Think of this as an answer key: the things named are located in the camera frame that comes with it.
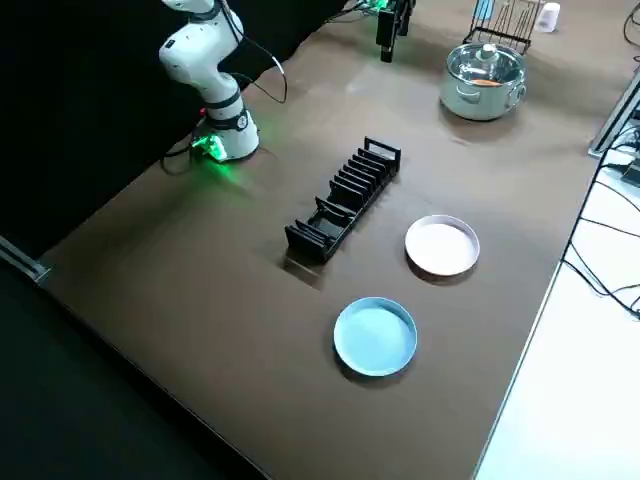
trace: pot lid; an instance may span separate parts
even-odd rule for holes
[[[461,45],[447,58],[449,72],[467,83],[500,86],[524,78],[522,55],[493,43]]]

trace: black device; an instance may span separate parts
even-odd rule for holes
[[[640,188],[640,158],[636,158],[626,172],[622,175],[622,180]]]
[[[380,45],[380,60],[391,63],[396,37],[409,33],[409,19],[416,0],[391,0],[378,11],[376,43]]]
[[[316,197],[316,211],[284,228],[289,248],[318,263],[326,263],[364,212],[400,170],[402,151],[364,139],[364,148],[329,181],[331,193]]]

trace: brown table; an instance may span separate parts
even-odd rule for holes
[[[253,158],[176,177],[154,166],[47,255],[52,292],[276,479],[468,478],[583,201],[586,145],[631,75],[628,50],[598,52],[621,45],[629,2],[564,2],[566,31],[534,39],[527,102],[491,123],[437,100],[466,3],[420,4],[392,65],[369,20],[324,27],[285,66],[285,106],[247,91]],[[589,35],[596,19],[608,37]],[[280,88],[273,71],[260,81]],[[285,261],[283,226],[365,135],[402,148],[399,176],[326,267]],[[479,235],[456,285],[405,262],[406,229],[431,213]],[[398,377],[358,381],[334,358],[335,318],[363,296],[416,320]]]

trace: stainless steel pot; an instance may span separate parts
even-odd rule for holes
[[[447,57],[440,99],[470,120],[498,118],[515,107],[527,88],[524,58],[501,45],[461,45]]]

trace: light blue plate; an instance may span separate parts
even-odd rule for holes
[[[362,375],[383,377],[402,370],[418,346],[416,324],[400,304],[381,297],[356,300],[333,329],[342,361]]]

